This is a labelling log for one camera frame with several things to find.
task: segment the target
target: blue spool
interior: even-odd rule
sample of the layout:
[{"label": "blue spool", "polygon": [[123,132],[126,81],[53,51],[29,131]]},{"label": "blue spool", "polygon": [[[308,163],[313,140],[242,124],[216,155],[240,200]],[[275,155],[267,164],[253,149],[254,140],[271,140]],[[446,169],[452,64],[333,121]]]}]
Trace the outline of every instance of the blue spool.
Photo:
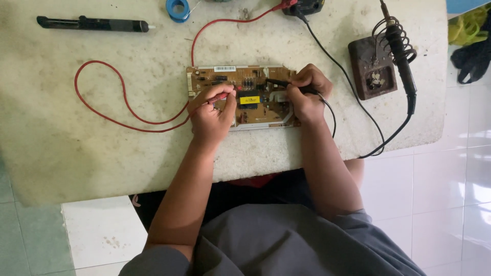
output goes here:
[{"label": "blue spool", "polygon": [[[184,10],[180,13],[174,12],[174,7],[177,5],[183,6]],[[177,23],[184,23],[189,18],[189,4],[186,0],[167,0],[165,8],[169,17]]]}]

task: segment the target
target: green tile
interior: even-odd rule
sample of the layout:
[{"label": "green tile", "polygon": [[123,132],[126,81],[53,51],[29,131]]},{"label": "green tile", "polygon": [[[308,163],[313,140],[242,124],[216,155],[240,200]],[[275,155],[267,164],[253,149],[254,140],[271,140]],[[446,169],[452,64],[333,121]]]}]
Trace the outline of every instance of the green tile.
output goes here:
[{"label": "green tile", "polygon": [[24,207],[16,201],[32,275],[73,270],[61,205]]},{"label": "green tile", "polygon": [[0,275],[30,276],[15,203],[0,203]]},{"label": "green tile", "polygon": [[75,276],[75,270],[67,270],[62,272],[48,273],[40,276]]},{"label": "green tile", "polygon": [[7,174],[7,169],[0,156],[0,203],[14,201],[14,194],[10,186],[10,178]]}]

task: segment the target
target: barcode sticker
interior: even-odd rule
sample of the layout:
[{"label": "barcode sticker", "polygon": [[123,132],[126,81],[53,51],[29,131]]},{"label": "barcode sticker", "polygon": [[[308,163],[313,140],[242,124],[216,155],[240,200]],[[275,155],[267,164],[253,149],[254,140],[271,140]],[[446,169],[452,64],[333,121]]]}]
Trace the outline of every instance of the barcode sticker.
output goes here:
[{"label": "barcode sticker", "polygon": [[215,66],[213,67],[215,72],[235,72],[235,66]]}]

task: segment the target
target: table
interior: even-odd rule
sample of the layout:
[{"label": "table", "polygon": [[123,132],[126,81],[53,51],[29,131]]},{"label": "table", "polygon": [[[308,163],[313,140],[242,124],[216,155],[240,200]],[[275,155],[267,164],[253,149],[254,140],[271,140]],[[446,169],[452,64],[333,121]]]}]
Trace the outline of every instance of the table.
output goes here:
[{"label": "table", "polygon": [[[419,88],[416,114],[387,147],[395,150],[441,137],[447,20],[445,0],[386,3],[419,52],[411,64]],[[213,19],[243,16],[244,8],[253,18],[277,1],[203,1],[184,24],[171,21],[164,4],[163,0],[0,1],[0,148],[21,201],[38,205],[166,189],[191,140],[191,125],[151,134],[104,120],[76,96],[75,72],[88,60],[106,61],[121,72],[137,114],[155,121],[171,118],[188,99],[185,69],[191,65],[191,40],[199,29]],[[148,33],[43,29],[36,23],[38,15],[146,20],[157,28]],[[308,19],[326,49],[351,73],[348,43],[369,36],[382,12],[377,0],[331,0]],[[366,154],[380,143],[341,71],[297,18],[277,11],[253,23],[217,23],[200,36],[195,62],[284,64],[296,70],[314,63],[335,84],[330,103],[338,120],[335,140],[342,157]],[[95,109],[145,127],[126,109],[119,79],[111,69],[87,66],[79,87]],[[386,137],[406,117],[401,89],[364,104]],[[325,116],[332,127],[327,110]],[[215,157],[214,181],[300,167],[299,137],[298,128],[230,133]]]}]

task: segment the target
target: power supply board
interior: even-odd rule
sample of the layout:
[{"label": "power supply board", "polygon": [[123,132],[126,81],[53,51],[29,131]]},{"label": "power supply board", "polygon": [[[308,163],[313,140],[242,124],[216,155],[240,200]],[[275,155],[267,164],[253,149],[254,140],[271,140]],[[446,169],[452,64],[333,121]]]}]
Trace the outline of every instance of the power supply board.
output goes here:
[{"label": "power supply board", "polygon": [[[286,88],[267,83],[266,78],[286,81],[296,74],[282,65],[200,66],[186,69],[190,100],[204,89],[220,83],[237,87],[237,109],[230,131],[300,126]],[[215,103],[223,110],[225,100]]]}]

